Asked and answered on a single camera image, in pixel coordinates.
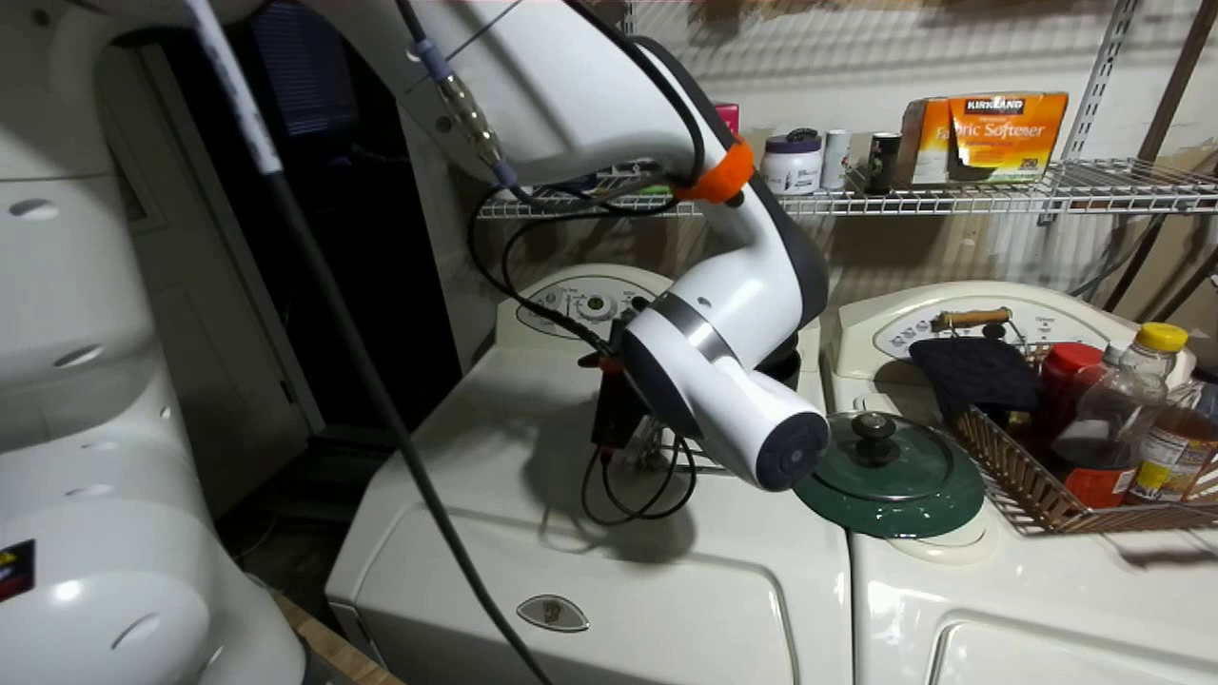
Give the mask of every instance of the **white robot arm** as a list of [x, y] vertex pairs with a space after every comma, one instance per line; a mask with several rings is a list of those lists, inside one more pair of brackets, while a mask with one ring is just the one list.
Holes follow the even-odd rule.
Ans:
[[826, 268], [751, 171], [693, 76], [573, 0], [307, 0], [464, 171], [573, 184], [649, 159], [728, 251], [689, 268], [611, 342], [647, 411], [743, 481], [783, 492], [826, 444], [821, 413], [759, 373], [826, 303]]
[[[307, 5], [470, 175], [545, 185], [654, 159], [705, 195], [729, 246], [611, 355], [663, 424], [751, 485], [783, 492], [814, 464], [821, 413], [759, 363], [817, 316], [817, 251], [679, 66], [637, 62], [558, 0]], [[212, 9], [238, 18], [254, 0]], [[270, 592], [209, 529], [92, 98], [108, 41], [185, 18], [181, 0], [0, 5], [0, 661], [16, 682], [303, 676]]]

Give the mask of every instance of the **white container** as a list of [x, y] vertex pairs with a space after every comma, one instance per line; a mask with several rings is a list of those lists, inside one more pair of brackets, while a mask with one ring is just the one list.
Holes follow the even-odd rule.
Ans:
[[774, 195], [814, 195], [821, 185], [821, 137], [814, 131], [769, 137], [762, 175]]
[[821, 190], [846, 190], [846, 185], [849, 185], [849, 131], [826, 131]]

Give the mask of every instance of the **bottle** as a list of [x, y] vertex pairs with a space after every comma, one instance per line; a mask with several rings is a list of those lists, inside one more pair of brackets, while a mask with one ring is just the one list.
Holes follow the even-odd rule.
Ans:
[[1129, 504], [1185, 504], [1213, 453], [1218, 424], [1204, 411], [1204, 386], [1180, 386], [1133, 443]]
[[790, 131], [769, 137], [762, 175], [774, 195], [814, 195], [821, 185], [821, 133]]
[[1133, 481], [1133, 436], [1170, 397], [1170, 373], [1189, 348], [1176, 325], [1142, 325], [1133, 342], [1106, 364], [1079, 373], [1073, 420], [1049, 443], [1069, 464], [1067, 492], [1083, 506], [1120, 506]]
[[1039, 364], [1034, 429], [1055, 436], [1073, 420], [1078, 397], [1104, 364], [1104, 349], [1087, 342], [1049, 342]]

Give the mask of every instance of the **plastic container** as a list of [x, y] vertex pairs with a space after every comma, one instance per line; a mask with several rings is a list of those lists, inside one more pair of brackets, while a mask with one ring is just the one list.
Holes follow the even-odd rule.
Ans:
[[849, 185], [849, 131], [826, 131], [821, 143], [821, 190]]
[[1055, 342], [1039, 370], [1034, 429], [1055, 436], [1073, 420], [1087, 375], [1104, 364], [1104, 349], [1087, 342]]
[[1218, 424], [1204, 411], [1204, 386], [1170, 392], [1170, 402], [1133, 443], [1129, 504], [1185, 504], [1195, 481], [1213, 464]]
[[715, 103], [724, 126], [729, 131], [729, 137], [739, 137], [739, 103]]
[[871, 137], [868, 195], [889, 195], [897, 185], [897, 152], [901, 152], [901, 133]]
[[790, 131], [769, 137], [762, 175], [774, 195], [814, 195], [821, 185], [821, 133]]
[[1069, 464], [1067, 492], [1083, 506], [1120, 506], [1133, 481], [1133, 443], [1170, 397], [1170, 373], [1189, 348], [1176, 325], [1142, 325], [1133, 342], [1110, 363], [1083, 370], [1078, 379], [1073, 420], [1049, 443]]

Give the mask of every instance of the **appliance control panel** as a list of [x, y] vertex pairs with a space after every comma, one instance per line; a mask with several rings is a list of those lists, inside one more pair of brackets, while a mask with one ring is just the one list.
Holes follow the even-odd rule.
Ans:
[[[529, 285], [521, 296], [599, 331], [610, 337], [611, 321], [649, 303], [671, 289], [671, 278], [619, 268], [619, 264], [582, 264], [556, 271]], [[529, 342], [529, 348], [587, 348], [577, 335], [558, 329], [556, 321], [529, 313], [516, 301], [500, 303], [500, 342]]]

